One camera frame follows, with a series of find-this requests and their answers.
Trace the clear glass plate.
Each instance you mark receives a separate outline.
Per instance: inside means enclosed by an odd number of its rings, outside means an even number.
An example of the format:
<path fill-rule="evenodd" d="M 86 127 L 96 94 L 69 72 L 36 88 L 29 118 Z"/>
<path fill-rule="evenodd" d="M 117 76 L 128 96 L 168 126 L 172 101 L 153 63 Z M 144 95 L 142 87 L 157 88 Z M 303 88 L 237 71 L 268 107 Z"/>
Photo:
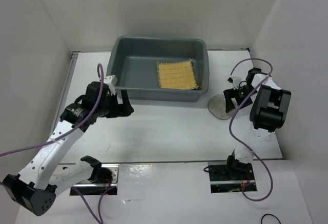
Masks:
<path fill-rule="evenodd" d="M 213 96 L 208 101 L 207 108 L 213 116 L 220 120 L 230 119 L 236 110 L 236 107 L 234 107 L 230 112 L 226 112 L 226 100 L 223 94 Z"/>

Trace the yellow woven bamboo mat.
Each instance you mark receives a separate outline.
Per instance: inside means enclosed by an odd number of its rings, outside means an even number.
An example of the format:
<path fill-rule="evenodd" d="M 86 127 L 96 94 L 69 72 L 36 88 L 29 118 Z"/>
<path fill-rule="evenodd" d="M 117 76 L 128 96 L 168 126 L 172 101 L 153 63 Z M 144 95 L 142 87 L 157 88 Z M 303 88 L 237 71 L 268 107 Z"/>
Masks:
<path fill-rule="evenodd" d="M 194 90 L 199 87 L 192 59 L 175 63 L 157 62 L 159 87 L 162 89 Z"/>

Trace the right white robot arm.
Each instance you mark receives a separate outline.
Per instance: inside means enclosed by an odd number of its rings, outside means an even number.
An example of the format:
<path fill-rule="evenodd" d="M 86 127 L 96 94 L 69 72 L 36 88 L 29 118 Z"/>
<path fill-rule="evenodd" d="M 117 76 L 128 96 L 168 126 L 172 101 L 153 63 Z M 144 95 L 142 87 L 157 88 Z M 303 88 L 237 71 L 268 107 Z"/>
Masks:
<path fill-rule="evenodd" d="M 249 179 L 254 153 L 267 137 L 283 126 L 288 112 L 291 92 L 277 86 L 272 77 L 259 68 L 248 71 L 245 80 L 230 76 L 232 88 L 224 90 L 225 111 L 251 106 L 249 120 L 251 131 L 246 144 L 239 146 L 227 158 L 224 173 L 232 180 Z"/>

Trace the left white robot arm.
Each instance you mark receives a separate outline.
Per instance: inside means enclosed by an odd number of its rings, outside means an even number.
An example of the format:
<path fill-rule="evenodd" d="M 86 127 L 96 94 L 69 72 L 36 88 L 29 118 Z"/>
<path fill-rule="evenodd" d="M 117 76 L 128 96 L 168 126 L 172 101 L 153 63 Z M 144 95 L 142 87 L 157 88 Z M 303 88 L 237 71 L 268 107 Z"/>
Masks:
<path fill-rule="evenodd" d="M 58 164 L 98 118 L 130 116 L 132 108 L 128 93 L 121 91 L 122 103 L 107 84 L 92 82 L 84 95 L 65 107 L 49 144 L 43 146 L 18 174 L 8 174 L 3 185 L 10 198 L 36 216 L 45 214 L 56 197 L 75 184 L 87 180 L 92 183 L 111 183 L 112 172 L 102 163 L 84 156 L 74 165 L 55 172 Z"/>

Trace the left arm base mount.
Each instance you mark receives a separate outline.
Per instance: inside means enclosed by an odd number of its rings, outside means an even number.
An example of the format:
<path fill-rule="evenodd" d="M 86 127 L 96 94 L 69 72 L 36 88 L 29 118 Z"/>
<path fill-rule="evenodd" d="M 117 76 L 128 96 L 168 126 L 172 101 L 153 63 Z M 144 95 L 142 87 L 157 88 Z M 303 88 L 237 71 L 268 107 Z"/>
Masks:
<path fill-rule="evenodd" d="M 119 164 L 103 164 L 100 176 L 95 181 L 83 180 L 75 184 L 83 196 L 116 195 Z"/>

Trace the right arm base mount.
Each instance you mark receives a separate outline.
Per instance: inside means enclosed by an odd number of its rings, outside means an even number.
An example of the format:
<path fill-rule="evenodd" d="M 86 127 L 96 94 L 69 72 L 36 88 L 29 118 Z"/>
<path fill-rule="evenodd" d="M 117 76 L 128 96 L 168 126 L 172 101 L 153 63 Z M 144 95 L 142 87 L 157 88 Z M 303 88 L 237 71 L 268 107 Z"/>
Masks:
<path fill-rule="evenodd" d="M 256 192 L 257 186 L 252 166 L 246 172 L 229 170 L 223 162 L 209 162 L 203 171 L 208 173 L 211 193 Z"/>

